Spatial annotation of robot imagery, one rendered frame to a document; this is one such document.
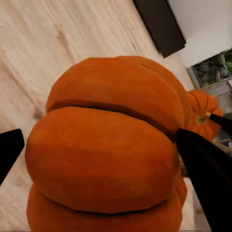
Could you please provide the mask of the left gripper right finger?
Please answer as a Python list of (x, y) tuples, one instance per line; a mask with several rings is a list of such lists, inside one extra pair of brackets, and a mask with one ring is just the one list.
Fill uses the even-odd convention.
[(212, 232), (232, 232), (232, 155), (185, 129), (176, 143)]

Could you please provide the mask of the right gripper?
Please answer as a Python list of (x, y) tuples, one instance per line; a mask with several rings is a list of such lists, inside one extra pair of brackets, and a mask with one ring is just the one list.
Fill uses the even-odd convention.
[(210, 119), (221, 125), (221, 129), (231, 135), (230, 138), (232, 139), (232, 119), (217, 116), (215, 114), (211, 114)]

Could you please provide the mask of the pumpkin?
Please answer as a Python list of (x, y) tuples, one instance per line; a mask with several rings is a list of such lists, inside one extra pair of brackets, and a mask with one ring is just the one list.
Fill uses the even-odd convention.
[(211, 120), (210, 115), (223, 117), (215, 97), (196, 88), (186, 93), (193, 111), (192, 125), (195, 132), (212, 143), (215, 135), (221, 130), (221, 125)]
[(27, 138), (31, 232), (179, 232), (195, 132), (176, 76), (141, 56), (87, 58), (52, 86)]

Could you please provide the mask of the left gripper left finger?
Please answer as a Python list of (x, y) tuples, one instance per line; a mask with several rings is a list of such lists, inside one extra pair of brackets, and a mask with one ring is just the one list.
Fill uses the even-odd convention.
[(0, 134), (0, 186), (25, 147), (21, 129)]

